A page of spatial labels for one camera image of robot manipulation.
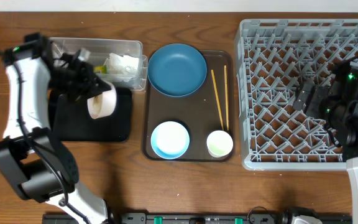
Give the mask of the white green cup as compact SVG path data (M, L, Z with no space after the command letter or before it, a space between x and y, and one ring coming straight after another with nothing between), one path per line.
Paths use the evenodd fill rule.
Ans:
M211 156L223 157L232 151L234 142L229 133L217 130L208 135L206 146Z

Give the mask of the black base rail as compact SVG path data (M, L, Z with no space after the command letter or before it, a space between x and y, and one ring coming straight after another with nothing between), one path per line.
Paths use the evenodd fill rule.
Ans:
M292 211L285 211L282 214L272 214L268 211L251 211L249 215L163 215L163 214L145 214L145 213L123 213L118 216L113 223L120 224L189 224L189 223L284 223L285 220L289 222ZM318 215L314 212L316 218L320 219L322 223L352 223L352 217L343 214ZM42 217L42 224L69 224L78 223L74 218L64 214L44 214Z

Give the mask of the yellow green wrapper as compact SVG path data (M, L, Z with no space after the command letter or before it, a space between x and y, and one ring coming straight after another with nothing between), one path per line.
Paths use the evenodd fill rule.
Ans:
M94 73L96 74L108 74L108 68L106 65L100 65L94 67Z

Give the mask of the dark blue plate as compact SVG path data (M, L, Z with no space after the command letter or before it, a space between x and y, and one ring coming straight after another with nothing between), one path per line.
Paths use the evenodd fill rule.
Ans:
M206 60L199 50L190 45L165 45L156 50L149 60L150 84L169 97L193 94L203 85L206 76Z

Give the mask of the light blue bowl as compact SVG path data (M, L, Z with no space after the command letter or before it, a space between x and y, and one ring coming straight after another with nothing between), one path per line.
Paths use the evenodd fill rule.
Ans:
M160 158L178 159L189 148L190 134L181 123L166 121L152 131L150 145Z

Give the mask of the grey dishwasher rack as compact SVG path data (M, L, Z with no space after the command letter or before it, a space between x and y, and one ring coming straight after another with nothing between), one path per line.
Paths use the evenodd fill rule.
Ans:
M323 121L293 109L295 90L328 87L335 63L358 63L358 19L244 19L234 40L242 165L345 170Z

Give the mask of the white paper napkin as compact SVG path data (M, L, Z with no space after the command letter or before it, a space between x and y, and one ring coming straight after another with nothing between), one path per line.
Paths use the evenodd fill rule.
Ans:
M139 58L130 55L120 56L110 53L104 61L106 80L109 82L128 82L139 74Z

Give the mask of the brown serving tray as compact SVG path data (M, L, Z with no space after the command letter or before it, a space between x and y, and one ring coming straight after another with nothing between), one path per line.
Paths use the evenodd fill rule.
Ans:
M229 130L234 135L234 72L231 56L222 50L203 50L208 70L214 70L223 120L226 121L224 65L227 65L228 98L229 98ZM190 134L188 150L176 159L180 162L224 162L234 154L233 149L223 157L209 154L206 140L208 135L221 129L218 109L214 95L211 74L207 74L203 85L193 94L183 98L173 98L158 92L150 83L146 85L145 120L142 134L142 152L150 160L161 161L150 145L152 131L162 122L176 121L184 125Z

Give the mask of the beige bowl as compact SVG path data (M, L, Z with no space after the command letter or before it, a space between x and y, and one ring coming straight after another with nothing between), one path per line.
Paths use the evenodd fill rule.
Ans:
M112 115L117 105L117 91L112 83L106 82L111 89L87 99L88 113L92 119Z

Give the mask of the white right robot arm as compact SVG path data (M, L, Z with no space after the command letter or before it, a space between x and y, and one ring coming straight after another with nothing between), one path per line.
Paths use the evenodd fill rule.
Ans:
M346 62L333 70L329 87L303 82L295 92L294 110L324 120L324 129L342 148L352 192L352 221L358 223L358 64Z

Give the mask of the clear plastic bin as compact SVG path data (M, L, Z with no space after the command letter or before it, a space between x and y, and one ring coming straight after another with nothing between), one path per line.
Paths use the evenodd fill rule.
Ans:
M120 56L130 55L139 58L139 74L137 78L128 82L110 82L116 87L128 88L132 91L141 91L145 88L147 79L147 57L143 54L142 43L137 40L114 39L87 39L52 37L52 51L54 57L60 57L62 53L74 54L81 48L90 51L88 62L95 66L104 65L104 61L110 53ZM102 80L108 82L106 74L97 74Z

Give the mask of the wooden chopstick left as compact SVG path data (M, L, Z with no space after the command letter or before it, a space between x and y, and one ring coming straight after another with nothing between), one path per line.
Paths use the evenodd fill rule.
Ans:
M215 95L217 109L218 109L219 121L221 124L221 129L224 131L223 116L222 116L222 112L221 112L221 105L220 105L220 100L219 100L219 95L218 95L218 89L217 89L217 85L216 85L214 70L212 70L212 69L211 69L211 77L212 77L212 81L213 81L214 95Z

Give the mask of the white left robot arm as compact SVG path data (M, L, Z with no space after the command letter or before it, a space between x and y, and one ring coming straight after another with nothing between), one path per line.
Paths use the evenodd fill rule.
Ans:
M9 79L9 114L0 141L0 172L22 200L62 209L78 223L112 223L104 199L80 182L73 154L51 130L48 91L70 101L85 100L93 119L111 115L117 103L113 84L100 79L88 62L90 53L52 53L52 41L39 33L21 45L0 50Z

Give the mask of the black tray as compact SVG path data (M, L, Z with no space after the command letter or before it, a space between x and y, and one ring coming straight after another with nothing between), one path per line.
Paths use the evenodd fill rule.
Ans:
M123 142L131 131L132 92L117 89L117 106L104 118L92 119L87 101L68 101L66 94L50 92L48 116L52 132L61 141Z

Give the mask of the wooden chopstick right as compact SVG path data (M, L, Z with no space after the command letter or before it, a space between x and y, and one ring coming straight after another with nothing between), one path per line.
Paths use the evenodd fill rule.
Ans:
M226 109L226 129L229 130L229 98L228 98L227 65L224 65L224 91L225 91L225 109Z

